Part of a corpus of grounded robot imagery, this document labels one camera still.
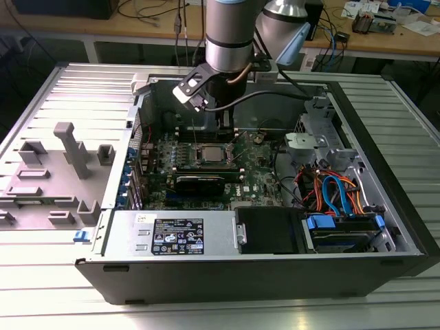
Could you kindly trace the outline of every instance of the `gray plastic part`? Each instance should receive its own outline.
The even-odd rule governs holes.
[[[82,158],[84,159],[84,161],[87,163],[89,161],[89,153],[87,152],[84,142],[83,141],[78,141],[76,143],[76,145],[78,146],[78,150],[80,151],[80,154],[82,155]],[[64,153],[64,157],[66,158],[66,161],[69,165],[72,165],[72,161],[70,160],[70,156],[68,153]]]
[[[20,180],[48,179],[50,172],[46,168],[42,168],[41,170],[20,170],[16,176]]]
[[[0,225],[13,225],[15,218],[12,214],[5,211],[0,211]]]
[[[101,207],[97,201],[94,201],[91,210],[89,210],[85,202],[81,201],[76,213],[85,225],[96,226],[101,214]]]
[[[74,167],[66,162],[63,152],[47,150],[47,155],[39,155],[42,163],[40,167],[50,172],[47,179],[19,179],[17,173],[29,170],[24,162],[20,163],[16,174],[11,176],[10,183],[3,191],[3,198],[6,198],[0,201],[0,209],[9,211],[16,218],[14,229],[63,229],[66,226],[69,229],[81,229],[85,225],[76,214],[79,201],[84,201],[87,206],[92,206],[94,201],[102,204],[111,166],[101,166],[96,151],[89,153],[87,168],[91,174],[87,180],[81,180]],[[39,197],[13,197],[6,194],[10,187],[40,187],[43,194]],[[76,223],[52,224],[47,218],[49,212],[54,210],[70,211]],[[5,225],[4,228],[7,230],[10,226]]]
[[[55,199],[54,203],[59,208],[76,208],[80,202],[76,196],[73,196],[70,200]]]
[[[6,194],[14,196],[41,196],[43,191],[40,187],[10,187]]]
[[[75,127],[71,122],[59,122],[55,126],[54,135],[63,143],[77,176],[81,180],[84,180],[89,177],[90,172],[85,164],[83,154],[80,152],[75,141],[73,135],[74,129]]]
[[[21,159],[29,167],[41,165],[38,155],[46,153],[47,151],[39,141],[26,141],[19,150]]]
[[[101,144],[96,154],[98,155],[101,166],[113,165],[116,153],[111,144]]]
[[[0,208],[20,208],[20,205],[15,203],[15,201],[11,198],[0,201]]]
[[[47,217],[54,225],[63,225],[75,223],[75,218],[70,211],[50,211]]]

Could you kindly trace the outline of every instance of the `blue latch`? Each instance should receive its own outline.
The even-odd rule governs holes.
[[[380,229],[385,228],[385,221],[384,218],[382,218],[382,215],[376,215],[374,219],[376,220],[377,225],[379,226]]]
[[[136,155],[137,155],[138,153],[136,152],[135,149],[129,147],[129,148],[126,150],[126,154],[127,154],[127,157],[134,158],[134,157],[136,157]]]
[[[335,221],[331,215],[316,214],[307,218],[307,226],[310,230],[318,228],[336,228]]]
[[[122,172],[123,172],[124,174],[129,174],[129,173],[131,173],[131,167],[128,166],[127,164],[125,164],[125,165],[124,165],[124,169],[122,170]]]
[[[85,230],[77,230],[74,237],[74,242],[90,242],[89,233]]]
[[[130,178],[127,177],[126,175],[121,176],[121,182],[123,184],[127,184],[130,181]]]
[[[118,188],[118,194],[126,193],[128,190],[127,186],[119,186]]]

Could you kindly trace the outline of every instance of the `table leg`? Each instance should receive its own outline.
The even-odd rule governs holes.
[[[320,48],[306,48],[300,71],[311,71],[316,57],[321,53]]]
[[[89,63],[100,63],[100,57],[98,50],[96,49],[95,42],[93,40],[86,39],[83,40],[83,43]]]

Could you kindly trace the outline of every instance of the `label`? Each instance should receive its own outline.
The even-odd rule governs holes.
[[[136,214],[136,223],[152,223],[157,218],[157,214],[145,214],[138,213]]]
[[[204,253],[203,219],[156,219],[151,253],[156,256]]]

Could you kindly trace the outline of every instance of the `computer case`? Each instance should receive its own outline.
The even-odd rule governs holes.
[[[306,0],[305,9],[307,11],[308,17],[307,22],[310,23],[309,34],[306,40],[310,41],[314,39],[316,29],[318,28],[319,18],[321,17],[322,9],[324,5],[322,0]]]

